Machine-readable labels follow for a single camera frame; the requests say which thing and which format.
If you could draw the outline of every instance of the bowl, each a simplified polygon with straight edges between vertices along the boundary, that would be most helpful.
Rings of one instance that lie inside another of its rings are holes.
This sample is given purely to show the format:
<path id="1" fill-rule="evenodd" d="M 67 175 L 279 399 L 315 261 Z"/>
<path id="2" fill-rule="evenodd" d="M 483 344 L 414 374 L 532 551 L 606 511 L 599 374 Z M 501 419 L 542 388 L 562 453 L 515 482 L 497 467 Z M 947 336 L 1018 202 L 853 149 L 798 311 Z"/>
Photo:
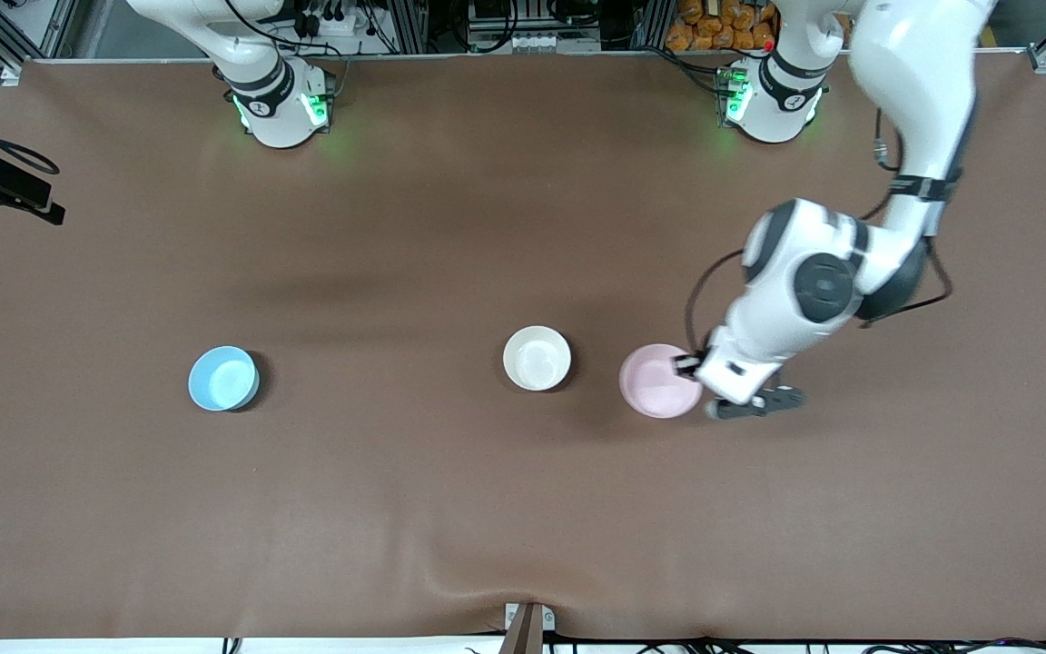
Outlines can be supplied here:
<path id="1" fill-rule="evenodd" d="M 524 326 L 503 347 L 503 368 L 521 389 L 554 388 L 571 367 L 572 348 L 568 340 L 550 326 Z"/>
<path id="2" fill-rule="evenodd" d="M 213 347 L 196 360 L 188 374 L 188 394 L 200 409 L 241 409 L 258 386 L 257 365 L 241 347 Z"/>
<path id="3" fill-rule="evenodd" d="M 653 343 L 628 355 L 619 367 L 619 392 L 632 409 L 650 418 L 677 418 L 701 402 L 702 386 L 677 376 L 673 357 L 688 354 Z"/>

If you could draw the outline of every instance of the brown table surface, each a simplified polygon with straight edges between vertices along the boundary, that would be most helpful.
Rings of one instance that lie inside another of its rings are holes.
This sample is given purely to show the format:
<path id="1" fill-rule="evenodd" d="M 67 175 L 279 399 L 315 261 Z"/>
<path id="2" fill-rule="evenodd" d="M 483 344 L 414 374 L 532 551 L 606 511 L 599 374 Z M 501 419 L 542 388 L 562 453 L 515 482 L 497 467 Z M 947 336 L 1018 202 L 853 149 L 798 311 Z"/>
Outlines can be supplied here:
<path id="1" fill-rule="evenodd" d="M 1046 637 L 1046 77 L 977 69 L 954 297 L 798 356 L 804 409 L 710 423 L 632 412 L 619 364 L 768 207 L 883 195 L 847 66 L 768 146 L 655 59 L 360 63 L 288 152 L 206 65 L 26 66 L 0 135 L 63 165 L 67 220 L 0 210 L 0 637 L 460 633 L 519 600 L 578 637 Z M 574 344 L 561 392 L 499 368 L 532 323 Z M 248 412 L 188 399 L 222 343 L 265 362 Z"/>

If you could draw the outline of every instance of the gray floor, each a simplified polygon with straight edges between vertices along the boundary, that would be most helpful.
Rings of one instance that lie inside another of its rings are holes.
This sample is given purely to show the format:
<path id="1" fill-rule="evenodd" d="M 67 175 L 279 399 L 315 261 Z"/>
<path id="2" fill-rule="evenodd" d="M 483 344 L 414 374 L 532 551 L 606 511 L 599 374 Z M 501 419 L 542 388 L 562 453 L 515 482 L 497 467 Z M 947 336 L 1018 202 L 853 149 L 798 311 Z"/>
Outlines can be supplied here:
<path id="1" fill-rule="evenodd" d="M 96 59 L 204 58 L 195 45 L 166 26 L 146 20 L 124 0 L 113 0 L 95 39 Z"/>
<path id="2" fill-rule="evenodd" d="M 999 45 L 1034 43 L 1046 33 L 1046 0 L 1000 0 L 987 25 Z"/>

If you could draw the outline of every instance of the cable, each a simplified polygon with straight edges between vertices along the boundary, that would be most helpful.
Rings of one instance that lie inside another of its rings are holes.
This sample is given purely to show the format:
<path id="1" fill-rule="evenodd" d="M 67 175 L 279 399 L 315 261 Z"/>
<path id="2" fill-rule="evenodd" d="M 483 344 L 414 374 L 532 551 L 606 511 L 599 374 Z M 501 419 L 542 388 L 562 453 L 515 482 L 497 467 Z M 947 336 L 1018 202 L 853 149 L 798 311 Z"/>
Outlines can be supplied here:
<path id="1" fill-rule="evenodd" d="M 863 654 L 877 654 L 878 651 L 891 651 L 893 654 L 916 654 L 922 650 L 914 650 L 913 645 L 906 647 L 895 647 L 889 645 L 876 645 L 868 647 Z M 987 647 L 1030 647 L 1034 650 L 1046 650 L 1046 642 L 1028 640 L 1024 637 L 1001 637 L 999 640 L 979 642 L 970 647 L 955 647 L 947 642 L 927 644 L 927 649 L 935 654 L 971 654 L 972 651 L 979 651 Z"/>
<path id="2" fill-rule="evenodd" d="M 934 247 L 934 236 L 923 236 L 926 241 L 926 255 L 931 260 L 931 268 L 934 269 L 934 274 L 937 274 L 939 281 L 942 281 L 942 293 L 934 295 L 933 298 L 910 303 L 910 306 L 901 307 L 900 309 L 888 313 L 886 315 L 880 315 L 877 318 L 868 319 L 866 322 L 860 324 L 860 330 L 869 330 L 869 328 L 874 326 L 874 323 L 880 320 L 885 320 L 890 318 L 892 315 L 899 315 L 901 313 L 906 313 L 908 311 L 914 311 L 916 309 L 923 309 L 923 307 L 932 306 L 932 303 L 940 302 L 951 297 L 951 293 L 954 293 L 954 284 L 951 281 L 950 274 L 947 274 L 947 268 L 942 266 L 942 260 L 939 258 L 938 250 Z M 991 647 L 993 644 L 982 644 L 979 646 L 971 647 L 968 650 L 959 650 L 959 653 L 967 654 L 969 651 L 982 650 L 983 647 Z"/>
<path id="3" fill-rule="evenodd" d="M 248 18 L 242 16 L 241 12 L 237 10 L 236 5 L 232 4 L 232 0 L 224 0 L 224 3 L 227 4 L 228 8 L 232 12 L 232 16 L 236 17 L 237 21 L 241 21 L 241 24 L 252 30 L 254 33 L 258 33 L 260 37 L 265 37 L 267 40 L 272 41 L 275 45 L 288 45 L 290 48 L 293 48 L 293 52 L 296 54 L 301 53 L 301 48 L 308 48 L 308 46 L 312 45 L 312 43 L 301 43 L 299 41 L 290 41 L 288 38 L 274 37 L 274 35 L 258 28 L 258 26 L 254 24 L 251 24 Z M 325 54 L 328 54 L 328 50 L 333 50 L 338 58 L 341 57 L 341 50 L 334 48 L 328 43 L 317 43 L 316 46 L 319 46 L 319 48 L 325 48 Z"/>
<path id="4" fill-rule="evenodd" d="M 685 338 L 688 340 L 688 347 L 691 348 L 692 352 L 701 352 L 701 347 L 698 346 L 697 343 L 697 328 L 695 328 L 695 319 L 692 318 L 695 310 L 697 310 L 697 298 L 701 297 L 701 291 L 705 290 L 705 285 L 708 285 L 709 278 L 712 277 L 712 274 L 717 272 L 721 266 L 742 255 L 744 252 L 744 248 L 733 250 L 727 253 L 727 255 L 719 258 L 713 265 L 706 268 L 705 272 L 701 273 L 701 277 L 698 278 L 697 285 L 692 286 L 692 291 L 688 294 L 688 301 L 685 302 Z"/>
<path id="5" fill-rule="evenodd" d="M 334 98 L 341 95 L 341 91 L 345 91 L 345 77 L 348 77 L 349 74 L 349 63 L 351 63 L 351 61 L 349 61 L 349 59 L 345 59 L 345 70 L 341 71 L 341 77 L 337 80 L 337 84 L 334 86 Z"/>
<path id="6" fill-rule="evenodd" d="M 551 14 L 552 18 L 560 21 L 562 24 L 568 26 L 589 26 L 592 24 L 597 24 L 599 22 L 599 13 L 592 14 L 590 17 L 569 17 L 566 14 L 561 14 L 555 9 L 556 0 L 547 0 L 547 13 Z"/>
<path id="7" fill-rule="evenodd" d="M 692 63 L 689 63 L 689 62 L 685 62 L 684 59 L 678 58 L 678 55 L 676 53 L 669 52 L 668 50 L 665 50 L 664 48 L 657 48 L 655 45 L 639 45 L 639 46 L 636 46 L 636 48 L 634 48 L 634 50 L 636 50 L 636 51 L 643 51 L 643 52 L 653 52 L 653 53 L 659 54 L 660 59 L 664 59 L 664 61 L 667 61 L 668 63 L 672 63 L 674 66 L 685 67 L 685 69 L 688 69 L 688 70 L 695 71 L 695 72 L 703 72 L 703 73 L 715 74 L 715 73 L 718 73 L 718 70 L 719 70 L 718 67 L 708 67 L 708 66 L 702 66 L 700 64 L 692 64 Z"/>
<path id="8" fill-rule="evenodd" d="M 21 161 L 24 165 L 28 165 L 40 173 L 45 175 L 58 175 L 59 165 L 47 158 L 45 155 L 35 152 L 35 150 L 29 149 L 25 145 L 20 145 L 14 143 L 14 141 L 7 141 L 4 138 L 0 138 L 0 150 L 5 154 L 10 155 L 16 158 L 16 160 Z"/>
<path id="9" fill-rule="evenodd" d="M 361 13 L 365 14 L 366 20 L 373 26 L 374 32 L 378 33 L 378 40 L 382 41 L 382 45 L 386 46 L 386 49 L 389 50 L 390 54 L 397 54 L 399 50 L 397 48 L 394 48 L 394 42 L 390 41 L 389 37 L 386 37 L 386 30 L 384 30 L 382 28 L 382 24 L 379 24 L 378 22 L 378 12 L 374 12 L 373 4 L 370 4 L 369 0 L 361 0 L 358 5 L 361 7 Z"/>
<path id="10" fill-rule="evenodd" d="M 879 162 L 879 167 L 887 173 L 897 173 L 902 167 L 902 134 L 899 137 L 899 164 L 887 164 L 887 145 L 883 138 L 883 109 L 874 112 L 874 160 Z"/>
<path id="11" fill-rule="evenodd" d="M 693 74 L 693 72 L 714 74 L 718 71 L 718 69 L 708 69 L 708 67 L 698 66 L 697 64 L 690 64 L 688 62 L 684 62 L 682 61 L 681 58 L 678 58 L 677 54 L 673 54 L 667 50 L 657 48 L 655 45 L 640 45 L 638 46 L 638 48 L 636 48 L 636 50 L 644 52 L 655 52 L 657 55 L 659 55 L 660 59 L 663 59 L 665 62 L 668 62 L 673 66 L 676 66 L 678 69 L 680 69 L 680 71 L 684 73 L 686 77 L 688 77 L 689 82 L 691 82 L 697 88 L 701 88 L 702 91 L 712 93 L 713 95 L 727 96 L 730 94 L 728 91 L 721 90 L 721 88 L 708 86 L 708 84 L 705 84 L 705 82 L 702 82 L 702 80 L 698 80 L 697 75 Z"/>
<path id="12" fill-rule="evenodd" d="M 887 195 L 883 197 L 883 202 L 874 204 L 874 208 L 871 208 L 871 210 L 864 212 L 862 216 L 859 217 L 858 220 L 861 220 L 863 221 L 863 223 L 866 223 L 867 220 L 872 219 L 874 218 L 874 216 L 879 215 L 879 211 L 884 210 L 885 206 L 887 206 L 888 203 L 890 203 L 889 190 L 887 190 Z"/>
<path id="13" fill-rule="evenodd" d="M 460 48 L 462 48 L 462 51 L 477 53 L 477 54 L 494 52 L 495 50 L 502 48 L 503 45 L 507 45 L 507 43 L 510 42 L 511 37 L 515 37 L 515 29 L 518 28 L 520 24 L 520 8 L 519 5 L 515 3 L 515 0 L 503 0 L 503 3 L 507 5 L 506 12 L 503 13 L 503 35 L 501 38 L 499 38 L 498 42 L 495 42 L 495 45 L 491 46 L 491 48 L 483 49 L 480 48 L 480 46 L 471 45 L 471 43 L 468 42 L 465 38 L 462 38 L 461 33 L 459 33 L 460 21 L 456 21 L 456 14 L 457 14 L 456 8 L 458 7 L 459 4 L 461 4 L 461 0 L 451 0 L 450 3 L 451 36 L 454 37 L 454 41 L 457 41 L 457 44 L 460 46 Z"/>
<path id="14" fill-rule="evenodd" d="M 726 48 L 726 49 L 727 50 L 731 50 L 733 52 L 737 52 L 740 55 L 743 55 L 743 58 L 757 59 L 758 61 L 764 61 L 764 59 L 769 59 L 769 54 L 764 54 L 764 55 L 752 54 L 752 53 L 747 52 L 745 50 L 738 50 L 738 49 L 735 49 L 735 48 Z"/>

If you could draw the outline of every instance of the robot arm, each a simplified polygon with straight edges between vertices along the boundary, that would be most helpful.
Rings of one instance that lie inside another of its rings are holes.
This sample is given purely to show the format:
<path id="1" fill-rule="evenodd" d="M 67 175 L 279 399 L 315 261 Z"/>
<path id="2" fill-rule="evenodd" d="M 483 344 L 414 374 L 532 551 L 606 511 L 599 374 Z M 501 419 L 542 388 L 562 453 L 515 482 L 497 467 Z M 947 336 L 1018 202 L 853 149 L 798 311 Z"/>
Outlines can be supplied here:
<path id="1" fill-rule="evenodd" d="M 235 1 L 246 20 L 281 10 L 283 0 Z M 241 122 L 271 148 L 292 148 L 327 128 L 332 92 L 325 72 L 298 58 L 282 58 L 277 46 L 250 32 L 227 0 L 128 0 L 132 8 L 177 31 L 212 59 Z"/>
<path id="2" fill-rule="evenodd" d="M 790 200 L 752 228 L 747 290 L 700 359 L 680 361 L 727 401 L 750 403 L 784 361 L 850 318 L 896 311 L 926 265 L 926 238 L 959 178 L 975 107 L 974 46 L 995 0 L 871 0 L 850 69 L 904 136 L 881 227 Z M 779 40 L 779 49 L 784 38 Z"/>
<path id="3" fill-rule="evenodd" d="M 726 122 L 767 143 L 796 137 L 814 119 L 822 81 L 842 52 L 835 14 L 859 13 L 864 0 L 774 0 L 781 17 L 776 47 L 733 64 L 745 72 L 747 96 L 727 107 Z"/>

